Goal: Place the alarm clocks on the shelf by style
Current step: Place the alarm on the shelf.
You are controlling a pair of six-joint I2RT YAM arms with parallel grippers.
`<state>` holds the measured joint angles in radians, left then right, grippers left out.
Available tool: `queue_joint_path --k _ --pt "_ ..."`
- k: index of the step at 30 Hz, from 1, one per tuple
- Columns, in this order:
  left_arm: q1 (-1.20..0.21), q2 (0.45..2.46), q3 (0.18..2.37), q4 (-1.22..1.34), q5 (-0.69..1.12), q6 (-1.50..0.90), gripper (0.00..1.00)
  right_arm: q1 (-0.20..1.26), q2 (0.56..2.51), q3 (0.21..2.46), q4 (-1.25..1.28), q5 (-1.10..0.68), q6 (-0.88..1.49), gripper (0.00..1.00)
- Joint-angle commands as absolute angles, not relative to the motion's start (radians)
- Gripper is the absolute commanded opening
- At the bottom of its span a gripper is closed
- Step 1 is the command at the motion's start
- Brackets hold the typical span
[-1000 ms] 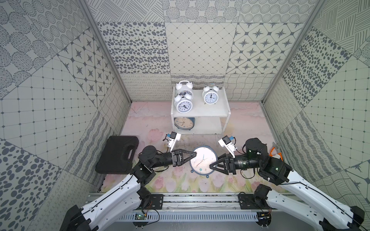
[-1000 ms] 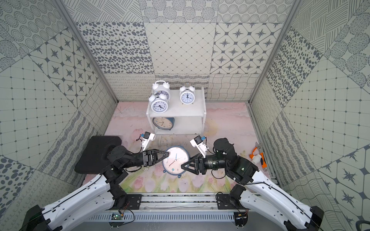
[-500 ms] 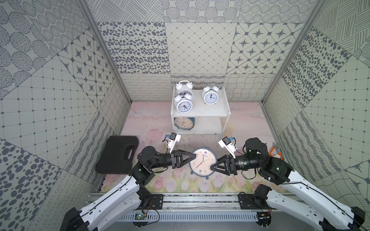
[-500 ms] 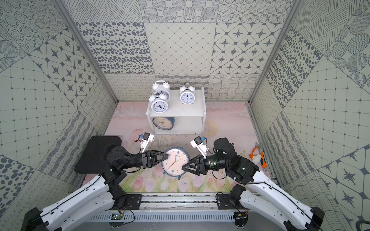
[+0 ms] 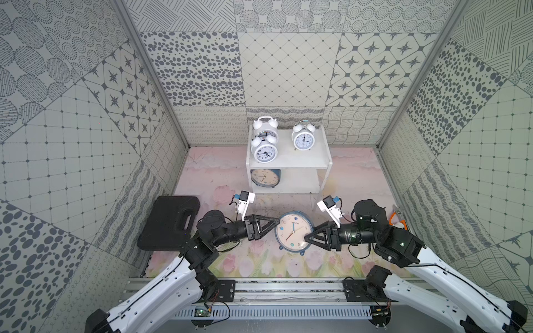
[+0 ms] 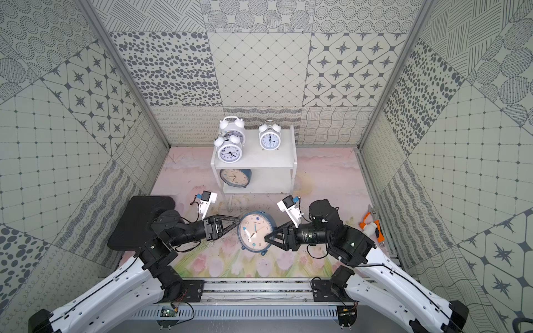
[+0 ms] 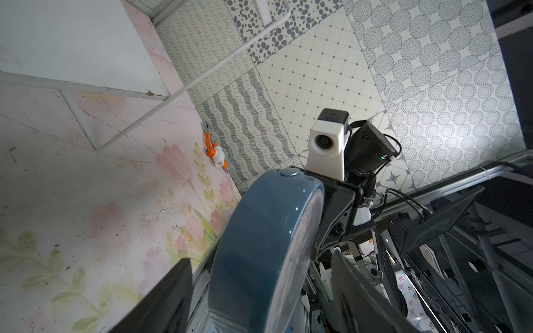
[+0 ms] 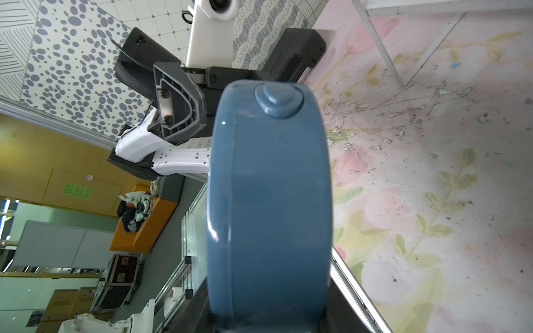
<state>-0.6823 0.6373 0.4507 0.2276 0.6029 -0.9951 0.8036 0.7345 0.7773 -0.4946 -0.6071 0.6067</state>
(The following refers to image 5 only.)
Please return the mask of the blue round alarm clock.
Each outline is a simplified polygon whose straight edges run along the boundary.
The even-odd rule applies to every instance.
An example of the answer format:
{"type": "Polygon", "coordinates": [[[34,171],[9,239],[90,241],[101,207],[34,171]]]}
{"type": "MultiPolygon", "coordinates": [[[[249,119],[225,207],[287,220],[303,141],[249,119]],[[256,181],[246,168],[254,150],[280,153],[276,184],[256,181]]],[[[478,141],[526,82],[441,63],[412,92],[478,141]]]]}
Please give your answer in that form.
{"type": "Polygon", "coordinates": [[[275,229],[278,247],[282,251],[298,253],[304,256],[310,244],[305,237],[312,233],[315,227],[308,215],[300,211],[285,213],[279,219],[275,229]]]}
{"type": "Polygon", "coordinates": [[[281,180],[280,169],[252,169],[251,180],[259,187],[275,188],[281,180]]]}

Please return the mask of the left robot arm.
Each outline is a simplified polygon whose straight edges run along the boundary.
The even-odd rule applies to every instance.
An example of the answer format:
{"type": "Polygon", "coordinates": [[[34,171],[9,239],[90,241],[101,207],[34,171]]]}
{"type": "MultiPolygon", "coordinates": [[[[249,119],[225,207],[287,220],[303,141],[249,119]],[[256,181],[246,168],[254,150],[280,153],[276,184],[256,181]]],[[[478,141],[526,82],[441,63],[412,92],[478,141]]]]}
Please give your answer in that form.
{"type": "Polygon", "coordinates": [[[109,311],[94,311],[86,320],[85,332],[154,332],[183,308],[215,294],[218,279],[209,267],[219,257],[218,246],[260,240],[279,223],[262,215],[229,222],[219,210],[207,212],[166,269],[109,311]]]}

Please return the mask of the white twin-bell alarm clock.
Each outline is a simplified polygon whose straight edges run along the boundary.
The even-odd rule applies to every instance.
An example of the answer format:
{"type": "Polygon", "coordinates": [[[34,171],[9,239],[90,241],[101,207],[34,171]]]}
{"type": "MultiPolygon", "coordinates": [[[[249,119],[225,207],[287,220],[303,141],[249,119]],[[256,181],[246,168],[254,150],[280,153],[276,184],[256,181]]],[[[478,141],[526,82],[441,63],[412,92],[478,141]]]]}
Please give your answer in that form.
{"type": "Polygon", "coordinates": [[[315,125],[309,120],[302,120],[293,126],[291,139],[294,148],[309,151],[315,145],[315,125]]]}
{"type": "Polygon", "coordinates": [[[273,162],[278,156],[278,139],[274,135],[261,134],[251,140],[251,153],[255,161],[266,164],[273,162]]]}
{"type": "Polygon", "coordinates": [[[253,122],[253,135],[266,137],[268,135],[278,138],[278,120],[271,116],[258,117],[253,122]]]}

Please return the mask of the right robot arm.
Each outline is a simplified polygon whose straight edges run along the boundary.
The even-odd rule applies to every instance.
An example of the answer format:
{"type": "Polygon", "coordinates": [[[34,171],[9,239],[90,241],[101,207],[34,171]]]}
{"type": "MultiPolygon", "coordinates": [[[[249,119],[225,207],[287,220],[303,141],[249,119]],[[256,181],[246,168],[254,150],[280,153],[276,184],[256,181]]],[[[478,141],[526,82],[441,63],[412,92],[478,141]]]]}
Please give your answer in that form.
{"type": "Polygon", "coordinates": [[[369,245],[370,250],[400,269],[421,278],[435,292],[420,288],[391,270],[375,265],[363,282],[343,283],[347,300],[362,290],[374,302],[396,301],[443,323],[455,332],[523,332],[528,309],[479,287],[445,263],[407,227],[395,227],[373,200],[358,201],[351,222],[341,223],[341,198],[327,196],[317,204],[330,216],[305,241],[327,251],[344,245],[369,245]]]}

